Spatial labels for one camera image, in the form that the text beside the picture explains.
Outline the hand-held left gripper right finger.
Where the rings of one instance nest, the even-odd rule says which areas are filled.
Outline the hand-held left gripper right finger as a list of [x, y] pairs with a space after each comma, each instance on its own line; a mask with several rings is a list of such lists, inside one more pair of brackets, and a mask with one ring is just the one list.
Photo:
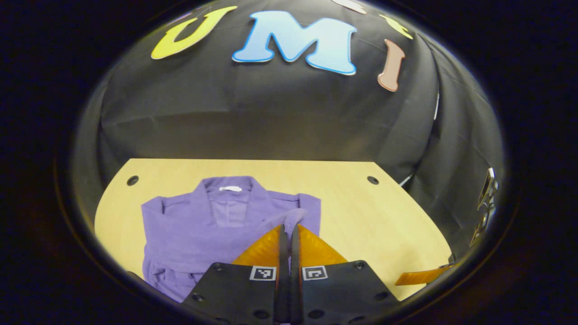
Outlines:
[[347, 261], [303, 226], [291, 239], [289, 322], [363, 325], [399, 304], [364, 260]]

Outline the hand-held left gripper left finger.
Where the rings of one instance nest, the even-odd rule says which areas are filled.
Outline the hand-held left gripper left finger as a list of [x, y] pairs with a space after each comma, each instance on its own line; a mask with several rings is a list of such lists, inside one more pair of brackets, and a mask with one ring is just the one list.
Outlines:
[[288, 239], [283, 225], [232, 263], [213, 263], [182, 301], [214, 325], [276, 325], [288, 317]]

